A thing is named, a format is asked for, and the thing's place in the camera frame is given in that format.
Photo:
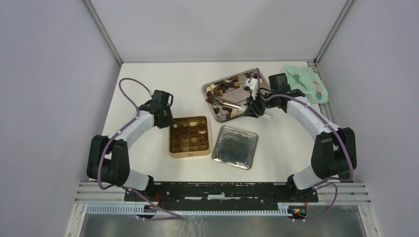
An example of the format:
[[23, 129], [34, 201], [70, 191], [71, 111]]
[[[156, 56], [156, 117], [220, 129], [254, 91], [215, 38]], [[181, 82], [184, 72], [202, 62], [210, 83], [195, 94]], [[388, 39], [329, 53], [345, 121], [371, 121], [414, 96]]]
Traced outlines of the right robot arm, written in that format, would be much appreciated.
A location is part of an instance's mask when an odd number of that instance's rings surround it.
[[324, 187], [329, 180], [353, 181], [357, 166], [354, 131], [339, 127], [317, 112], [301, 90], [291, 89], [286, 74], [270, 76], [269, 89], [261, 87], [260, 80], [258, 69], [245, 73], [244, 90], [250, 95], [243, 116], [259, 118], [267, 109], [282, 109], [314, 140], [310, 164], [288, 178], [286, 197], [299, 201], [305, 196], [306, 189]]

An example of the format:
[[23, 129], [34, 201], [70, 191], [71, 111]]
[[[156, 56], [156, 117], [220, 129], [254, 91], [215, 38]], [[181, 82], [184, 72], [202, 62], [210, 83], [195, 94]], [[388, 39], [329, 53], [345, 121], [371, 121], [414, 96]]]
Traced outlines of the gold chocolate box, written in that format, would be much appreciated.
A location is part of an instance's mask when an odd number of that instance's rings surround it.
[[169, 128], [169, 153], [173, 158], [210, 154], [210, 129], [206, 116], [175, 118]]

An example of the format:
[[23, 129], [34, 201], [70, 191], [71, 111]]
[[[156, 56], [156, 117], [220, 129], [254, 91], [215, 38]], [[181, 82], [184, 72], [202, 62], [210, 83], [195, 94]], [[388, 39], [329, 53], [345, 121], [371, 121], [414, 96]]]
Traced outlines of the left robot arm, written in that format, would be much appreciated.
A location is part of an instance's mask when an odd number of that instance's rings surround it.
[[171, 112], [173, 95], [155, 90], [151, 99], [136, 106], [134, 116], [110, 135], [95, 135], [90, 144], [86, 174], [99, 183], [136, 189], [143, 201], [155, 196], [152, 177], [131, 169], [130, 147], [153, 127], [166, 128], [174, 125]]

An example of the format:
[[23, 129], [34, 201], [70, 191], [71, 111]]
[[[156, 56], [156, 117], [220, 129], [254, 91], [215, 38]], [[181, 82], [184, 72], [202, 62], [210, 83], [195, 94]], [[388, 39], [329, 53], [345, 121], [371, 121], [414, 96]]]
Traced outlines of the metal serving tongs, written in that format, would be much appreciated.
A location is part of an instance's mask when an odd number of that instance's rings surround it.
[[[242, 116], [243, 116], [243, 112], [247, 110], [247, 99], [246, 99], [245, 104], [239, 104], [237, 102], [226, 100], [221, 96], [211, 95], [206, 98], [206, 102], [214, 106], [222, 106], [222, 107], [227, 107], [233, 110], [237, 110], [239, 112], [242, 112]], [[270, 102], [269, 102], [269, 105], [270, 105], [270, 109], [277, 107], [275, 104], [271, 104]]]

